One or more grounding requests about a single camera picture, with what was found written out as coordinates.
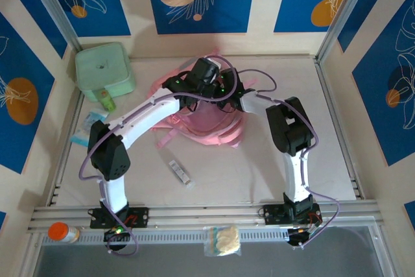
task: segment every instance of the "white floor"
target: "white floor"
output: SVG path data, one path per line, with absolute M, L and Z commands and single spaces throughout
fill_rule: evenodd
M 341 200 L 355 199 L 329 111 L 311 58 L 231 57 L 239 69 L 258 68 L 271 74 L 278 83 L 273 96 L 286 99 L 298 97 L 320 137 L 319 146 L 309 155 L 311 189 Z M 185 59 L 147 59 L 132 63 L 137 80 L 134 92 L 115 99 L 117 110 L 113 119 L 136 107 L 145 99 L 151 83 L 179 66 Z M 258 78 L 255 88 L 272 84 L 257 73 L 243 73 L 242 80 Z M 99 103 L 85 100 L 79 121 Z M 275 148 L 267 120 L 248 116 L 244 141 L 238 149 L 227 146 L 207 147 L 185 137 L 175 137 L 158 151 L 154 143 L 164 132 L 148 131 L 129 149 L 132 166 L 125 175 L 126 194 L 130 204 L 232 205 L 243 202 L 281 201 L 285 189 L 283 161 Z M 86 148 L 73 144 L 58 190 L 59 206 L 99 205 L 95 181 L 82 182 L 78 170 Z M 195 181 L 193 189 L 184 187 L 166 163 L 180 162 Z M 87 175 L 95 174 L 89 165 Z

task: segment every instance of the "cable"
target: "cable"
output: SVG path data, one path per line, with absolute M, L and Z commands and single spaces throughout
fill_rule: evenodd
M 105 194 L 105 189 L 104 189 L 104 185 L 103 185 L 103 181 L 102 181 L 102 176 L 99 176 L 99 175 L 83 176 L 84 170 L 85 170 L 85 168 L 86 168 L 89 160 L 91 159 L 93 153 L 98 149 L 98 147 L 106 139 L 108 139 L 114 132 L 116 132 L 117 130 L 119 130 L 121 127 L 123 127 L 127 123 L 129 123 L 133 118 L 135 118 L 137 115 L 139 115 L 142 111 L 146 110 L 148 107 L 151 107 L 151 106 L 157 104 L 160 101 L 163 101 L 165 99 L 169 99 L 171 97 L 192 97 L 194 99 L 198 99 L 198 100 L 202 100 L 202 101 L 221 102 L 221 101 L 225 101 L 226 99 L 230 98 L 235 93 L 235 90 L 236 90 L 236 87 L 237 87 L 237 71 L 236 71 L 236 69 L 223 56 L 219 56 L 219 55 L 208 55 L 208 56 L 205 56 L 205 58 L 218 58 L 218 59 L 224 61 L 230 67 L 230 69 L 232 70 L 232 72 L 233 72 L 233 86 L 232 86 L 231 91 L 227 95 L 225 95 L 223 97 L 216 98 L 216 99 L 211 99 L 211 98 L 208 98 L 208 97 L 202 97 L 200 95 L 196 95 L 196 94 L 192 94 L 192 93 L 178 92 L 178 93 L 171 93 L 171 94 L 168 94 L 168 95 L 164 95 L 162 97 L 159 97 L 159 98 L 155 99 L 153 102 L 148 102 L 146 105 L 144 105 L 142 107 L 139 107 L 135 112 L 132 112 L 131 115 L 129 115 L 127 118 L 125 118 L 121 124 L 116 125 L 108 133 L 106 133 L 100 140 L 98 140 L 98 142 L 96 142 L 96 144 L 88 152 L 88 154 L 86 155 L 84 161 L 82 162 L 82 165 L 80 166 L 78 177 L 82 181 L 97 179 L 97 182 L 99 184 L 99 190 L 100 190 L 101 197 L 102 197 L 101 198 L 101 201 L 104 204 L 105 208 L 111 213 L 111 216 L 124 228 L 125 231 L 128 232 L 128 234 L 134 240 L 134 243 L 135 243 L 136 248 L 135 248 L 135 250 L 133 252 L 127 253 L 127 254 L 121 254 L 121 253 L 117 253 L 117 252 L 114 252 L 114 251 L 112 251 L 112 250 L 109 249 L 108 252 L 111 253 L 111 254 L 114 254 L 116 256 L 133 256 L 134 254 L 136 254 L 138 252 L 139 243 L 138 243 L 137 237 L 134 235 L 134 233 L 132 232 L 132 230 L 129 227 L 127 227 L 124 224 L 124 222 L 122 222 L 118 218 L 118 216 L 109 207 L 109 205 L 107 203 L 107 200 L 106 200 L 106 194 Z
M 309 151 L 311 151 L 313 148 L 315 148 L 317 145 L 318 145 L 318 142 L 319 142 L 319 139 L 318 139 L 318 136 L 317 136 L 317 133 L 316 133 L 316 131 L 314 130 L 314 128 L 313 128 L 313 126 L 311 126 L 311 124 L 310 124 L 310 122 L 308 122 L 308 120 L 306 120 L 306 118 L 299 112 L 299 111 L 297 111 L 294 107 L 292 107 L 290 104 L 288 104 L 288 103 L 286 103 L 286 102 L 284 102 L 284 101 L 281 101 L 281 100 L 277 100 L 277 99 L 272 99 L 272 98 L 270 98 L 270 97 L 267 97 L 267 96 L 265 96 L 265 95 L 260 95 L 260 94 L 257 94 L 257 97 L 260 97 L 260 98 L 262 98 L 262 99 L 265 99 L 265 100 L 268 100 L 268 101 L 271 101 L 271 102 L 275 102 L 275 103 L 278 103 L 278 104 L 282 104 L 282 105 L 284 105 L 284 106 L 286 106 L 286 107 L 288 107 L 290 110 L 292 110 L 301 120 L 302 120 L 302 122 L 307 126 L 307 128 L 311 131 L 311 133 L 313 134 L 313 136 L 314 136 L 314 138 L 315 138 L 315 143 L 313 144 L 313 145 L 311 145 L 310 147 L 308 147 L 308 148 L 306 148 L 306 149 L 304 149 L 303 151 L 302 151 L 302 153 L 300 154 L 300 157 L 301 157 L 301 163 L 300 163 L 300 171 L 301 171 L 301 181 L 302 181 L 302 186 L 310 193 L 310 194 L 312 194 L 312 195 L 314 195 L 314 196 L 318 196 L 318 197 L 322 197 L 322 198 L 325 198 L 325 199 L 328 199 L 328 200 L 330 200 L 330 201 L 333 201 L 336 205 L 337 205 L 337 210 L 336 210 L 336 212 L 335 212 L 335 214 L 334 214 L 334 216 L 332 216 L 331 217 L 331 219 L 330 220 L 328 220 L 328 222 L 327 223 L 325 223 L 325 225 L 323 225 L 323 227 L 322 227 L 322 229 L 321 230 L 319 230 L 317 233 L 315 233 L 315 235 L 314 236 L 312 236 L 308 241 L 306 241 L 302 246 L 301 246 L 301 248 L 303 248 L 303 247 L 305 247 L 306 245 L 308 245 L 311 241 L 313 241 L 313 239 L 315 239 L 317 236 L 319 236 L 329 225 L 330 225 L 330 223 L 331 222 L 333 222 L 333 220 L 337 217 L 337 215 L 340 213 L 340 202 L 338 201 L 338 200 L 336 200 L 336 199 L 334 199 L 334 198 L 331 198 L 331 197 L 329 197 L 329 196 L 326 196 L 326 195 L 323 195 L 323 194 L 319 194 L 319 193 L 316 193 L 315 191 L 312 191 L 308 186 L 306 186 L 305 185 L 305 178 L 304 178 L 304 160 L 305 160 L 305 157 L 306 157 L 306 155 L 308 154 L 308 152 Z
M 272 76 L 270 74 L 265 73 L 264 71 L 261 71 L 260 69 L 254 69 L 254 68 L 244 69 L 242 71 L 238 71 L 238 74 L 242 74 L 242 73 L 245 73 L 247 71 L 255 71 L 256 73 L 263 74 L 263 75 L 267 76 L 272 81 L 272 83 L 274 84 L 274 87 L 272 89 L 257 90 L 258 93 L 261 93 L 261 92 L 273 92 L 273 91 L 277 90 L 277 82 L 275 81 L 274 78 L 272 78 Z

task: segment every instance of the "small box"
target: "small box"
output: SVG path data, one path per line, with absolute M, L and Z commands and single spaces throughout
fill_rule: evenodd
M 119 42 L 79 52 L 75 65 L 78 87 L 92 102 L 98 101 L 93 90 L 104 88 L 111 97 L 118 97 L 136 88 L 130 59 Z

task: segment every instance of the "pink plastic object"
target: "pink plastic object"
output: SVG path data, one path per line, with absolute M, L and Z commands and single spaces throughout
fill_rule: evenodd
M 151 85 L 148 97 L 153 95 L 169 77 L 175 76 L 181 71 L 190 71 L 196 60 L 195 58 L 194 62 L 187 67 L 176 68 L 156 80 Z M 178 133 L 205 145 L 228 144 L 235 148 L 238 147 L 243 137 L 244 114 L 238 110 L 234 110 L 229 104 L 223 110 L 219 110 L 214 104 L 200 101 L 194 112 L 190 112 L 187 108 L 184 108 L 178 113 L 165 118 L 152 129 L 170 128 L 172 130 L 158 142 L 157 147 L 159 149 L 162 148 Z

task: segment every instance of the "orange bottle cap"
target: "orange bottle cap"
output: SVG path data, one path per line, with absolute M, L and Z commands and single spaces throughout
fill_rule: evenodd
M 65 238 L 68 232 L 69 228 L 65 223 L 56 222 L 52 224 L 51 227 L 49 227 L 47 235 L 49 236 L 49 238 L 59 241 Z

